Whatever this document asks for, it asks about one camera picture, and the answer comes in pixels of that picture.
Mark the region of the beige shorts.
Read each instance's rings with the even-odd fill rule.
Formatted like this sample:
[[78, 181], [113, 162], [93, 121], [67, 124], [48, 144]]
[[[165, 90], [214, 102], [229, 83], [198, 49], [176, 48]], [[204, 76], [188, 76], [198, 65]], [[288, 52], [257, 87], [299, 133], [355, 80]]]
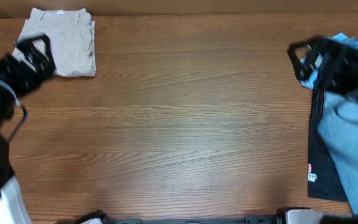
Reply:
[[95, 21], [85, 8], [77, 11], [43, 11], [33, 8], [19, 39], [45, 34], [62, 77], [96, 75]]

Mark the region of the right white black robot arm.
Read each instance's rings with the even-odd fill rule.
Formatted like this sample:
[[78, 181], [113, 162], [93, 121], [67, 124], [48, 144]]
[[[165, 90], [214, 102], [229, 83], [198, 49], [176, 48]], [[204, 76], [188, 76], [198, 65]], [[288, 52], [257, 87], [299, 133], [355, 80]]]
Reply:
[[312, 91], [308, 196], [347, 202], [350, 215], [281, 208], [272, 223], [358, 223], [358, 41], [314, 36], [287, 50], [296, 79]]

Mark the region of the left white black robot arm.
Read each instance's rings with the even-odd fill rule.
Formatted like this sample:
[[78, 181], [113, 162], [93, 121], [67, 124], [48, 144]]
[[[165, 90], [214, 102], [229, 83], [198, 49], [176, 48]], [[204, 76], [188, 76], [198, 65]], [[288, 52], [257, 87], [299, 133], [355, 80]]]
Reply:
[[20, 98], [53, 77], [55, 62], [45, 34], [18, 40], [14, 46], [23, 60], [12, 55], [0, 59], [0, 223], [30, 223], [9, 162], [9, 143], [28, 116]]

